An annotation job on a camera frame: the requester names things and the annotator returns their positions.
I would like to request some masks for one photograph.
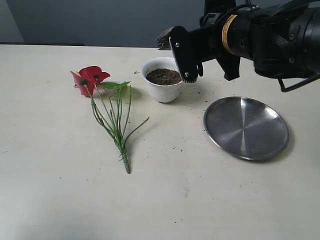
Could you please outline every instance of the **white table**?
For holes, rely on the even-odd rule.
[[[232,82],[210,61],[204,77],[161,104],[134,74],[158,56],[171,52],[0,45],[0,239],[319,239],[320,81],[281,93],[249,61]],[[150,117],[129,143],[130,175],[73,87],[69,71],[92,65],[131,81],[132,126]],[[252,163],[215,146],[204,111],[228,96],[279,112],[291,128],[286,151]]]

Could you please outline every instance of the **wall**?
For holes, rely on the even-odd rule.
[[[1,42],[23,42],[23,38],[6,0],[0,0],[0,43]]]
[[[155,47],[165,29],[199,27],[205,0],[7,0],[27,43]],[[261,7],[287,0],[253,0]]]

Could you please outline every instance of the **stainless steel plate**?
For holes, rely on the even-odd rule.
[[[240,159],[271,159],[289,142],[283,118],[264,103],[246,97],[212,103],[204,114],[204,126],[216,145]]]

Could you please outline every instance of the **white pot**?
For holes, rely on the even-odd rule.
[[[141,75],[147,83],[147,89],[152,98],[159,103],[169,103],[175,100],[181,91],[181,82],[174,85],[158,85],[147,80],[147,75],[157,69],[169,69],[178,71],[176,61],[173,57],[157,57],[145,62],[141,68]]]

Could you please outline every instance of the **dirt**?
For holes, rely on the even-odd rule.
[[[159,68],[150,72],[146,76],[146,79],[153,84],[162,86],[174,85],[181,82],[180,74],[177,71],[166,68]]]

